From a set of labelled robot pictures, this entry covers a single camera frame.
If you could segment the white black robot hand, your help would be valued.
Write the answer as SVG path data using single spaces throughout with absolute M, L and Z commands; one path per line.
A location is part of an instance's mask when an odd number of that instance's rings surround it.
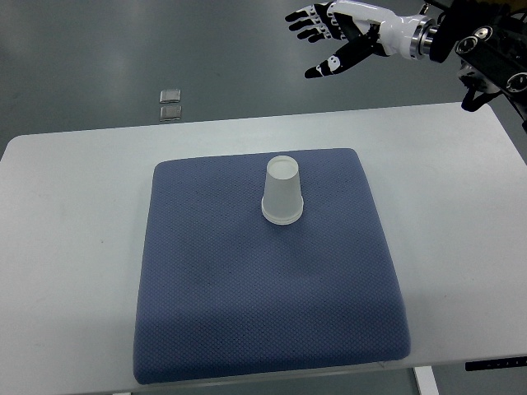
M 424 13 L 398 16 L 393 11 L 364 2 L 315 3 L 285 17 L 297 38 L 315 43 L 342 40 L 345 45 L 317 66 L 305 71 L 305 78 L 337 75 L 371 55 L 406 59 L 428 57 L 437 32 L 436 21 Z

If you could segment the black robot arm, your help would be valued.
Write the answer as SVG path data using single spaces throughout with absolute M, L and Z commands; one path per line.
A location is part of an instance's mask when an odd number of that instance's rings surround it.
M 461 107 L 475 112 L 500 95 L 526 128 L 526 2 L 426 1 L 441 10 L 425 30 L 421 52 L 436 63 L 454 52 L 467 88 Z

